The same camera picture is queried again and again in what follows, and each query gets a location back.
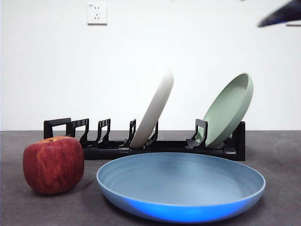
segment red apple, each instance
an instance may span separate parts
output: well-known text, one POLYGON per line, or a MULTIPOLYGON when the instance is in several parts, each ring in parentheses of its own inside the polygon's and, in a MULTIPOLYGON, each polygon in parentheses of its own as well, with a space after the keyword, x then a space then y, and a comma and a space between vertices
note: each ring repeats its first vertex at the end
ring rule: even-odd
POLYGON ((53 137, 25 148, 23 172, 28 185, 41 194, 74 188, 84 174, 84 153, 73 137, 53 137))

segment wall socket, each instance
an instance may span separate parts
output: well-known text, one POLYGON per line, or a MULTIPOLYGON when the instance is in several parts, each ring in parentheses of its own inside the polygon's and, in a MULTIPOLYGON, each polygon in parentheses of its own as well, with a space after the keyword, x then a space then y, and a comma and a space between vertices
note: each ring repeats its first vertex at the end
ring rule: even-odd
POLYGON ((108 24, 107 3, 87 5, 87 24, 108 24))

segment black dish rack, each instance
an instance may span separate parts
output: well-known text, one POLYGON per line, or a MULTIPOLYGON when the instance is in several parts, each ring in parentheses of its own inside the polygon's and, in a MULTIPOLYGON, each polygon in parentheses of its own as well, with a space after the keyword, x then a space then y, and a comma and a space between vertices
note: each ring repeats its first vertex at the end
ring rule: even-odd
POLYGON ((111 130, 111 120, 106 119, 98 122, 96 140, 88 140, 89 119, 71 121, 71 118, 55 119, 44 121, 44 139, 53 137, 53 127, 66 125, 66 136, 75 137, 76 128, 85 126, 85 132, 79 139, 84 151, 85 160, 117 159, 120 157, 155 152, 181 152, 205 154, 234 161, 245 161, 246 154, 246 125, 240 122, 238 127, 227 138, 219 148, 206 148, 205 141, 208 132, 208 122, 196 119, 195 132, 186 141, 157 140, 158 122, 153 135, 147 140, 142 148, 130 148, 130 143, 136 132, 136 119, 130 121, 129 135, 125 141, 109 140, 111 130), (102 128, 107 127, 105 135, 102 136, 102 128), (199 127, 203 128, 203 138, 200 142, 196 141, 199 127))

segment blue plate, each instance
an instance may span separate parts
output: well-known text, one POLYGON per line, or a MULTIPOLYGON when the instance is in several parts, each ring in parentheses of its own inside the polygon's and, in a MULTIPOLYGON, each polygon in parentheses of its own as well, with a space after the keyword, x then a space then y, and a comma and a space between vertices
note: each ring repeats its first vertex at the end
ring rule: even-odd
POLYGON ((104 196, 136 216, 171 223, 228 219, 254 206, 264 177, 241 163, 190 153, 116 159, 96 174, 104 196))

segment sage green plate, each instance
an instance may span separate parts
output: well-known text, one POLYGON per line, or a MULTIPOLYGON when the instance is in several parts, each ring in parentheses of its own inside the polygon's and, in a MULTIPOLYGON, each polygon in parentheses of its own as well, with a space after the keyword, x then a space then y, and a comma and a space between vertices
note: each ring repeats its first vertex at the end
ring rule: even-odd
MULTIPOLYGON (((253 96, 253 82, 244 73, 233 79, 214 100, 204 120, 208 122, 206 147, 221 145, 242 121, 253 96)), ((200 141, 203 131, 199 131, 196 141, 200 141)))

